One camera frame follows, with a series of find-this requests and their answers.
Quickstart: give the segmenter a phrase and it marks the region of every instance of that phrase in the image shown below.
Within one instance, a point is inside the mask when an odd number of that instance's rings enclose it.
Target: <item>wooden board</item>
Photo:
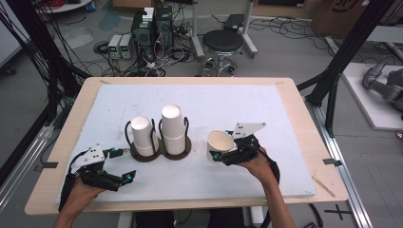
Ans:
[[[57,214],[55,202],[64,180],[71,152],[80,137],[80,132],[102,85],[268,85],[275,86],[281,98],[288,120],[293,127],[303,159],[315,181],[316,194],[310,198],[287,198],[286,203],[309,203],[347,200],[346,188],[333,165],[325,165],[329,153],[317,132],[315,124],[302,101],[296,85],[289,78],[210,78],[210,77],[166,77],[166,78],[89,78],[83,85],[71,109],[67,121],[56,141],[48,162],[58,162],[55,169],[44,169],[26,205],[29,215]],[[239,199],[190,199],[130,202],[93,202],[86,212],[122,212],[149,210],[176,210],[190,208],[242,207],[266,205],[260,198]]]

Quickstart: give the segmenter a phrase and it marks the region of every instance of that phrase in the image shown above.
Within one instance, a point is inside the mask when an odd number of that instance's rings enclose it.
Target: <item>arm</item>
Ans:
[[[105,189],[95,188],[83,184],[81,178],[77,178],[74,187],[59,213],[53,228],[70,228],[73,221],[83,212],[84,208]]]
[[[293,218],[285,205],[284,199],[282,198],[281,192],[279,191],[278,183],[273,175],[272,169],[263,155],[258,154],[251,161],[240,163],[240,166],[248,169],[249,172],[261,182],[266,196],[267,205],[269,207],[273,227],[296,227]]]

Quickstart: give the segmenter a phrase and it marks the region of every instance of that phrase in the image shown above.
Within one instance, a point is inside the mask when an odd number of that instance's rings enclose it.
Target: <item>metal bracket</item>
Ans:
[[[266,123],[237,123],[237,126],[232,133],[232,138],[234,140],[245,138],[253,133],[261,130],[266,126]]]

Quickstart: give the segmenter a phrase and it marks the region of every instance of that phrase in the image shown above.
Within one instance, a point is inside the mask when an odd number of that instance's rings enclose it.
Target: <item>black stool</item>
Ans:
[[[210,71],[217,71],[217,76],[225,72],[235,77],[238,72],[238,66],[234,61],[225,57],[240,52],[242,44],[242,37],[234,31],[223,29],[207,32],[202,38],[203,48],[215,53],[217,58],[208,58],[201,67],[200,75],[204,73],[210,76]]]

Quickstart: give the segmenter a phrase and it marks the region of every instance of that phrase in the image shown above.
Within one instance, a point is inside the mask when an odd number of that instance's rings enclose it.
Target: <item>round base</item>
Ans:
[[[189,155],[190,150],[192,149],[192,142],[190,141],[189,137],[186,136],[186,148],[181,154],[178,155],[171,155],[166,150],[164,151],[163,155],[168,158],[169,160],[177,161],[177,160],[182,160],[186,158],[187,155]]]
[[[159,147],[158,147],[157,153],[155,153],[151,156],[143,156],[143,155],[139,154],[139,152],[137,152],[136,146],[134,146],[134,144],[132,143],[132,146],[130,146],[130,154],[137,162],[152,162],[152,161],[156,160],[158,158],[158,156],[165,153],[164,146],[162,146],[163,141],[158,139],[158,144],[159,144]]]

